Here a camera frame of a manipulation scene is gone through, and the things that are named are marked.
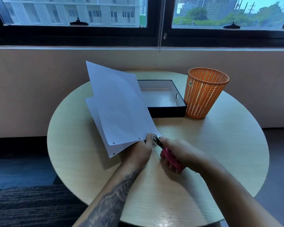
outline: round table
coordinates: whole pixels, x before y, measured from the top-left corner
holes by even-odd
[[[187,76],[166,71],[128,71],[138,80],[173,80],[184,98]],[[85,103],[93,96],[90,82],[70,93],[54,112],[47,133],[50,160],[62,182],[90,204],[120,158],[108,158]],[[182,138],[216,157],[255,196],[269,166],[264,133],[250,112],[222,92],[205,119],[156,118],[161,135]],[[147,167],[133,184],[121,221],[138,226],[203,226],[223,218],[201,176],[189,169],[182,175],[160,163],[154,147]]]

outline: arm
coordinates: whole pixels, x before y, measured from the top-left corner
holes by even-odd
[[[122,163],[73,227],[115,227],[118,225],[129,190],[148,162],[152,134],[123,151]]]
[[[229,227],[282,227],[215,158],[184,140],[162,137],[161,141],[182,164],[200,173]],[[171,171],[179,173],[161,157]]]

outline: window latch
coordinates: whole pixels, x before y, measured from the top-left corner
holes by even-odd
[[[240,28],[241,28],[241,26],[236,25],[235,22],[233,22],[230,25],[223,26],[223,29],[240,29]]]
[[[80,19],[79,19],[78,17],[77,17],[77,20],[76,20],[76,21],[70,22],[69,24],[70,24],[70,25],[88,25],[87,22],[82,22],[82,21],[80,21]]]

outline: sheet of paper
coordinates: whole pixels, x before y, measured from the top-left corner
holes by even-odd
[[[160,136],[144,104],[136,76],[87,62],[101,125],[109,145]]]
[[[109,145],[107,143],[106,137],[105,137],[103,129],[102,129],[100,117],[99,117],[97,106],[96,106],[95,97],[87,98],[87,99],[85,99],[85,101],[86,101],[87,107],[88,107],[88,109],[91,113],[91,116],[93,117],[93,120],[94,120],[94,122],[95,122],[95,124],[98,128],[98,131],[99,131],[100,136],[103,140],[103,143],[104,143],[104,146],[106,148],[106,151],[108,153],[109,158],[114,157],[115,155],[120,153],[122,150],[129,147],[131,144],[135,143],[135,142],[123,143],[123,144],[114,145],[114,146]]]

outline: woven basket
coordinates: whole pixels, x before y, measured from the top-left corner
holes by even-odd
[[[210,68],[192,68],[188,71],[184,101],[186,115],[204,118],[229,82],[228,75]]]

